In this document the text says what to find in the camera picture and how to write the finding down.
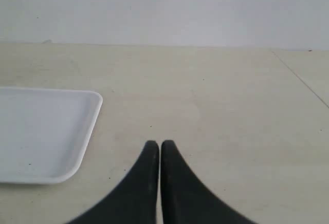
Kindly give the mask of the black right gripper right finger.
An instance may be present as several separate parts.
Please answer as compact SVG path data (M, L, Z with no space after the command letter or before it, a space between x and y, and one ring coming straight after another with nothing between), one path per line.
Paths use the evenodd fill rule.
M198 179L174 141L162 143L160 164L163 223L253 223Z

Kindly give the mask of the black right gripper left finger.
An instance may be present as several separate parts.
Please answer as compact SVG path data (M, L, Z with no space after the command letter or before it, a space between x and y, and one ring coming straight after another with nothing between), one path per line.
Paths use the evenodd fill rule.
M147 141L120 183L70 223L156 223L159 146Z

